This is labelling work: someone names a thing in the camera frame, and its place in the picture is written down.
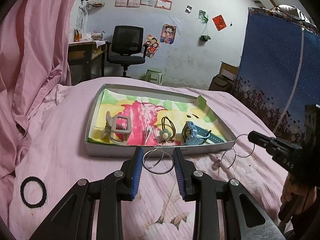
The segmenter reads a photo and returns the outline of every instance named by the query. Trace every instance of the human hand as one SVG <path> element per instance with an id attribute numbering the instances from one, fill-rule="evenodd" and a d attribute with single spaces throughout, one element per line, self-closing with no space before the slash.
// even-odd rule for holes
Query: human hand
<path id="1" fill-rule="evenodd" d="M 282 196 L 281 196 L 280 200 L 282 203 L 287 203 L 292 199 L 291 194 L 303 196 L 304 197 L 303 201 L 301 202 L 301 204 L 299 205 L 299 207 L 295 213 L 295 214 L 300 214 L 302 212 L 302 209 L 303 209 L 303 211 L 307 210 L 316 201 L 317 189 L 316 189 L 316 187 L 310 188 L 306 185 L 292 184 L 291 183 L 292 178 L 293 178 L 293 176 L 290 173 L 288 173 L 288 176 L 284 182 Z"/>

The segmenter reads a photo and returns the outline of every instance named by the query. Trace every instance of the green plastic stool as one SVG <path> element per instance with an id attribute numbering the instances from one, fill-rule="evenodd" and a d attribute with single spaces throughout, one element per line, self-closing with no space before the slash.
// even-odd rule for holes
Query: green plastic stool
<path id="1" fill-rule="evenodd" d="M 162 85 L 163 71 L 160 68 L 148 68 L 145 81 Z"/>

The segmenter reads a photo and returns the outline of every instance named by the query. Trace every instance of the black hair tie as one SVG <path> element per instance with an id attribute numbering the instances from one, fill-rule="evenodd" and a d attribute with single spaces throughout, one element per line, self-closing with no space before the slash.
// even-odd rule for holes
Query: black hair tie
<path id="1" fill-rule="evenodd" d="M 37 204 L 29 204 L 25 197 L 24 197 L 24 188 L 26 186 L 26 184 L 30 181 L 35 181 L 37 182 L 41 188 L 42 188 L 42 199 L 40 200 L 39 203 Z M 42 207 L 45 203 L 45 201 L 47 200 L 47 190 L 45 188 L 45 185 L 44 183 L 42 182 L 41 179 L 37 178 L 37 177 L 28 177 L 26 178 L 22 183 L 21 183 L 21 186 L 20 186 L 20 195 L 21 195 L 21 199 L 22 199 L 22 202 L 29 208 L 38 208 L 38 207 Z"/>

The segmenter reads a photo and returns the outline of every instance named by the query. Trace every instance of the silver bolt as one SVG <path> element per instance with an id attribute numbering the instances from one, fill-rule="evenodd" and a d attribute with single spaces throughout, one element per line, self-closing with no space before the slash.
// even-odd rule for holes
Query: silver bolt
<path id="1" fill-rule="evenodd" d="M 80 180 L 78 180 L 78 185 L 79 185 L 79 186 L 84 186 L 85 184 L 87 184 L 87 180 L 86 180 L 86 179 L 80 179 Z"/>
<path id="2" fill-rule="evenodd" d="M 193 175 L 195 175 L 196 177 L 202 177 L 203 176 L 203 172 L 202 171 L 195 171 L 193 173 Z"/>
<path id="3" fill-rule="evenodd" d="M 238 186 L 238 185 L 240 184 L 240 182 L 239 182 L 239 180 L 237 180 L 237 179 L 232 179 L 232 180 L 230 180 L 230 184 L 231 184 L 232 186 Z"/>
<path id="4" fill-rule="evenodd" d="M 122 177 L 123 176 L 123 172 L 122 171 L 116 171 L 113 175 L 115 175 L 116 177 Z"/>

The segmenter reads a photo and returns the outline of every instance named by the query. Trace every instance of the pink curtain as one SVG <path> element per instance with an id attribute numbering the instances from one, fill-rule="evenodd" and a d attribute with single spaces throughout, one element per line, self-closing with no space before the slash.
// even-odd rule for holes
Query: pink curtain
<path id="1" fill-rule="evenodd" d="M 28 151 L 31 111 L 56 84 L 71 83 L 67 56 L 74 1 L 18 0 L 0 26 L 2 181 Z"/>

